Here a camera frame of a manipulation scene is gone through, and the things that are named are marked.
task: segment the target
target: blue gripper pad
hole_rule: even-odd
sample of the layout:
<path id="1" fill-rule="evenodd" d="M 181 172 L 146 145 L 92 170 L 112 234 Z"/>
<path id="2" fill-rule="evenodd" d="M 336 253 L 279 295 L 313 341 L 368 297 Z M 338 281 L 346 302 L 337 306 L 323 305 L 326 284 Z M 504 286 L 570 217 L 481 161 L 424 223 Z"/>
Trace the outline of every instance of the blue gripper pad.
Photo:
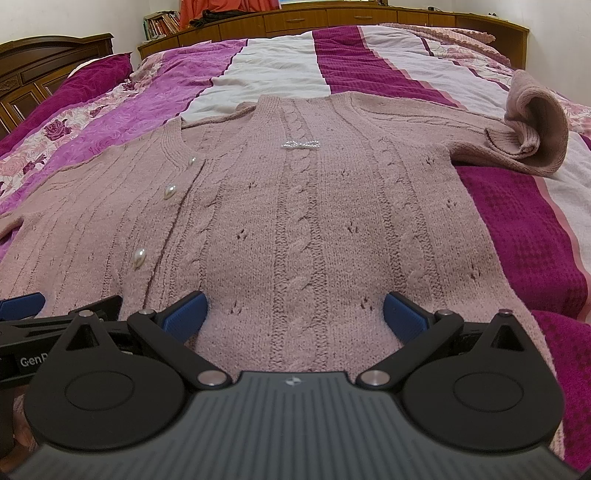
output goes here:
<path id="1" fill-rule="evenodd" d="M 388 293 L 384 299 L 384 320 L 394 335 L 404 344 L 429 328 L 425 317 L 391 293 Z"/>
<path id="2" fill-rule="evenodd" d="M 201 329 L 207 316 L 207 298 L 203 293 L 192 298 L 187 296 L 172 305 L 170 310 L 173 312 L 159 323 L 162 330 L 184 343 Z"/>
<path id="3" fill-rule="evenodd" d="M 45 297 L 39 292 L 0 300 L 0 320 L 12 321 L 34 317 L 44 305 Z"/>

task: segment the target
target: striped bedspread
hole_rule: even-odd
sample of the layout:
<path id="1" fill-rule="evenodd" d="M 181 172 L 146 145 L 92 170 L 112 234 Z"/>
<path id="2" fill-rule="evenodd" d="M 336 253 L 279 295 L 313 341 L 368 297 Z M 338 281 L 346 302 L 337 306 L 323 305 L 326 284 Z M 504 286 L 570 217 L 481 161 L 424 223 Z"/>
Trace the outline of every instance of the striped bedspread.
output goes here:
<path id="1" fill-rule="evenodd" d="M 0 214 L 64 166 L 176 115 L 231 113 L 264 93 L 306 98 L 354 90 L 503 117 L 512 70 L 425 37 L 382 26 L 336 27 L 155 54 L 130 82 L 59 112 L 0 158 Z M 591 108 L 556 95 L 571 132 L 566 160 L 552 178 L 456 168 L 507 279 L 546 336 L 566 395 L 565 460 L 583 469 L 591 463 Z M 0 259 L 16 235 L 0 240 Z"/>

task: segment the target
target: black cloth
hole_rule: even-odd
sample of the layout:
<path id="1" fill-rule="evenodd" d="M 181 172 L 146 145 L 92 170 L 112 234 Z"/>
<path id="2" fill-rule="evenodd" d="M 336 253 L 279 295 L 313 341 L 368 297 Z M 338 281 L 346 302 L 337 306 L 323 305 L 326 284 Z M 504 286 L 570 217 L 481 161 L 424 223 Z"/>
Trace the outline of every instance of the black cloth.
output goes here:
<path id="1" fill-rule="evenodd" d="M 227 18 L 239 17 L 240 15 L 246 15 L 248 12 L 241 12 L 240 10 L 227 10 L 225 12 L 212 12 L 210 10 L 203 10 L 201 18 L 195 18 L 189 23 L 191 26 L 199 28 L 207 25 L 211 22 L 217 22 L 218 20 L 225 20 Z"/>

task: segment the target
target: wooden headboard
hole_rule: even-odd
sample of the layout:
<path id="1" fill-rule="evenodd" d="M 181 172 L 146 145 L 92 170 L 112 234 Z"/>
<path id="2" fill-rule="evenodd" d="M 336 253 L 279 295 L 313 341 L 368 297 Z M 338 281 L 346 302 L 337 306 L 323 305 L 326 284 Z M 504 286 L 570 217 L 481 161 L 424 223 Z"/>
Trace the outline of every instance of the wooden headboard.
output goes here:
<path id="1" fill-rule="evenodd" d="M 31 37 L 0 45 L 0 139 L 81 63 L 113 53 L 110 33 L 86 38 Z"/>

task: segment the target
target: logo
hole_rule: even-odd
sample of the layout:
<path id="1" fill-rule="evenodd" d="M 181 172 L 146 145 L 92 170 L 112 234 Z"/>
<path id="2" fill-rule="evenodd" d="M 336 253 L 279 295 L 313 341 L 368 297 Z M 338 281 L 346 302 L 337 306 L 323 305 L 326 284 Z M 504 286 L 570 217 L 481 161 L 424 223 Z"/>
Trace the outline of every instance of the logo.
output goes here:
<path id="1" fill-rule="evenodd" d="M 286 381 L 286 384 L 288 384 L 290 387 L 296 387 L 299 384 L 301 384 L 301 379 L 297 378 L 297 377 L 289 377 Z"/>
<path id="2" fill-rule="evenodd" d="M 35 365 L 41 365 L 46 358 L 47 354 L 45 352 L 43 352 L 40 356 L 32 356 L 31 358 L 24 356 L 20 359 L 20 364 L 24 367 L 34 367 Z"/>

